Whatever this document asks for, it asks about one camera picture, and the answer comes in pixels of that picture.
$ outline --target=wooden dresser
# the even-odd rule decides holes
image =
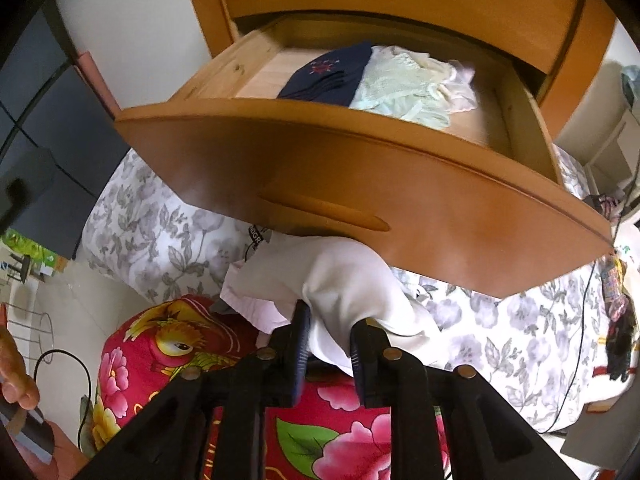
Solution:
[[[609,250],[608,222],[564,190],[547,126],[561,127],[590,83],[571,72],[599,66],[614,21],[601,0],[193,3],[214,59],[168,102],[116,124],[185,202],[353,237],[391,265],[496,297]],[[267,24],[240,37],[234,20],[256,15]],[[595,54],[579,44],[586,31]],[[363,40],[471,62],[478,109],[439,132],[274,99],[300,66]],[[521,61],[544,77],[536,97]]]

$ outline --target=navy blue garment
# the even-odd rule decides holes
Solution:
[[[327,52],[296,70],[278,99],[349,106],[369,58],[369,41]]]

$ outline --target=red floral fabric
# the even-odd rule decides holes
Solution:
[[[106,342],[98,372],[94,438],[100,449],[182,368],[232,366],[255,349],[256,330],[240,316],[209,314],[210,300],[185,296],[127,321]],[[216,410],[206,456],[210,478],[222,410]],[[449,454],[437,416],[443,467]],[[295,408],[265,415],[268,480],[388,480],[388,408],[360,407],[353,379],[340,370],[309,374]]]

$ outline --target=white garment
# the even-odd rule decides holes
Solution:
[[[374,46],[350,108],[447,128],[450,113],[478,107],[474,70],[399,46]]]
[[[312,313],[309,350],[350,375],[351,327],[368,317],[385,329],[393,346],[425,365],[444,364],[442,335],[431,315],[405,295],[377,253],[355,240],[274,232],[269,243],[261,243],[238,272],[226,277],[223,288],[240,298],[273,301],[287,320],[296,301],[305,301]],[[263,307],[273,324],[277,318]],[[268,322],[259,323],[258,329],[268,332]]]

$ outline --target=white floral fabric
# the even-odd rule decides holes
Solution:
[[[567,190],[583,198],[582,168],[556,151]],[[185,204],[131,150],[89,216],[82,243],[93,268],[159,303],[217,295],[230,263],[251,244],[248,227]],[[504,300],[393,271],[447,336],[446,368],[473,365],[538,431],[575,422],[600,328],[598,268],[591,280],[587,265]]]

